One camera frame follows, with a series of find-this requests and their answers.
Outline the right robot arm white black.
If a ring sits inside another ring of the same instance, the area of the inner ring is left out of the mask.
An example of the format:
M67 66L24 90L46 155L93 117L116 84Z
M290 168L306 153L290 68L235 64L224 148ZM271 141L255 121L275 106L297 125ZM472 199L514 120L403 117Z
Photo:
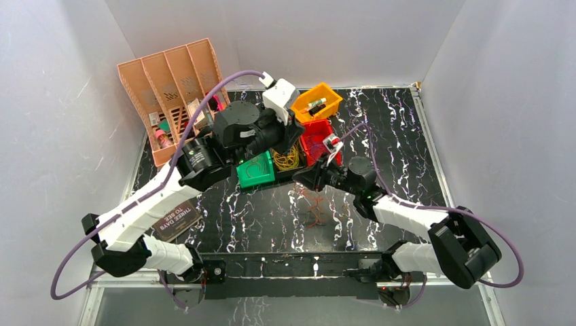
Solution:
M468 289L500 261L499 247L468 210L424 209L380 187L377 176L368 158L354 157L343 167L327 156L292 176L309 190L319 192L330 186L352 194L360 216L407 230L423 240L400 240L372 265L345 270L344 276L367 283L399 281L411 272L432 273Z

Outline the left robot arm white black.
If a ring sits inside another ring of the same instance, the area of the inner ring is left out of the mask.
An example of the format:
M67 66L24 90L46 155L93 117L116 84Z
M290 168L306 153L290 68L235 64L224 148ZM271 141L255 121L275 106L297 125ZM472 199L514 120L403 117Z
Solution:
M114 277L128 276L141 268L155 268L194 283L204 272L204 262L189 244L173 244L147 235L148 229L178 205L197 197L227 179L234 168L270 149L286 154L305 128L292 111L287 122L263 105L234 101L213 116L176 153L174 168L165 164L158 174L114 211L88 214L82 219L85 233L95 245L95 264Z

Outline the green plastic bin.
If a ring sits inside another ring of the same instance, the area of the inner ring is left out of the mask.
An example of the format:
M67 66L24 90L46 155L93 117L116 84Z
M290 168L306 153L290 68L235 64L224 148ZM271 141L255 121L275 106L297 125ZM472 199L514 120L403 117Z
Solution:
M265 151L237 166L236 174L241 189L275 181L270 152Z

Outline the red plastic bin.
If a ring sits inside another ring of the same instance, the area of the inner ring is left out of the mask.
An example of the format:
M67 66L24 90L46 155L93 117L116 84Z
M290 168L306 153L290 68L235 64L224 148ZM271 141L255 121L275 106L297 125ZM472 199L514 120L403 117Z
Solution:
M323 153L328 150L323 144L323 139L333 133L331 122L329 120L316 120L304 122L304 133L300 136L302 149L307 156L307 165L313 166Z

